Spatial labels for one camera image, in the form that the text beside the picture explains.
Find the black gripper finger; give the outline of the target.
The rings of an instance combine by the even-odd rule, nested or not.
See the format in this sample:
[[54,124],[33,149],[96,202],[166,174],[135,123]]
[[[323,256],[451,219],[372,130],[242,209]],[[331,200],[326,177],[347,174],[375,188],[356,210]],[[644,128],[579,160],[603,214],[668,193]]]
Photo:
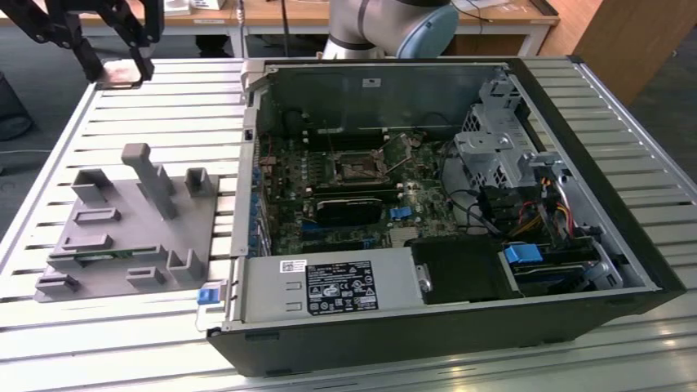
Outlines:
[[91,43],[83,36],[79,13],[96,11],[94,1],[2,1],[2,11],[37,43],[53,42],[70,49],[90,82],[96,82],[104,66]]
[[99,14],[128,45],[128,52],[140,72],[140,80],[150,81],[155,71],[152,49],[160,42],[164,31],[164,2],[140,1],[140,4],[144,22],[140,22],[134,14],[127,1],[104,1]]

